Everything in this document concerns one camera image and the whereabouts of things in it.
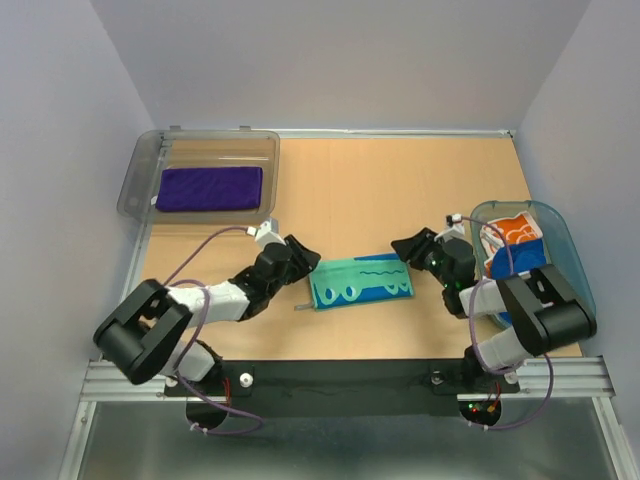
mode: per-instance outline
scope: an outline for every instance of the gray wall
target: gray wall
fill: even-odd
[[[588,0],[92,0],[161,127],[514,128]]]
[[[131,253],[116,198],[152,124],[87,0],[4,2],[0,65],[0,478],[57,478]]]
[[[534,198],[566,218],[598,308],[615,407],[640,458],[640,3],[594,0],[516,135]]]

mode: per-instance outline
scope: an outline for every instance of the plastic bin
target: plastic bin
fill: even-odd
[[[542,230],[547,262],[558,268],[595,315],[595,302],[580,257],[569,233],[569,228],[557,210],[534,200],[525,202],[490,201],[478,205],[471,213],[471,217],[489,222],[497,218],[513,217],[523,211],[528,211]],[[471,224],[471,237],[479,274],[484,275],[484,262],[487,255],[480,242],[480,225]],[[503,328],[510,326],[499,315],[492,315],[492,317],[499,326]]]
[[[229,131],[154,130],[140,136],[129,163],[118,212],[138,221],[190,224],[258,224],[275,207],[280,137],[241,128]],[[152,199],[165,168],[257,166],[262,169],[260,206],[224,212],[160,212]]]

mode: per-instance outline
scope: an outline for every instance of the tabletop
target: tabletop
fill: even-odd
[[[282,139],[272,215],[282,236],[291,233],[332,260],[389,253],[391,240],[423,227],[441,230],[447,214],[469,215],[486,200],[528,198],[509,138]],[[219,227],[154,225],[142,278],[164,281]],[[225,234],[177,279],[219,283],[253,264],[258,253],[251,237]],[[294,311],[311,299],[302,280],[284,287],[257,317],[206,325],[200,338],[237,360],[461,357],[470,345],[468,322],[447,312],[442,287],[430,274],[410,275],[411,299],[322,312]],[[499,331],[488,318],[477,324],[480,339]],[[581,353],[573,345],[554,355]]]

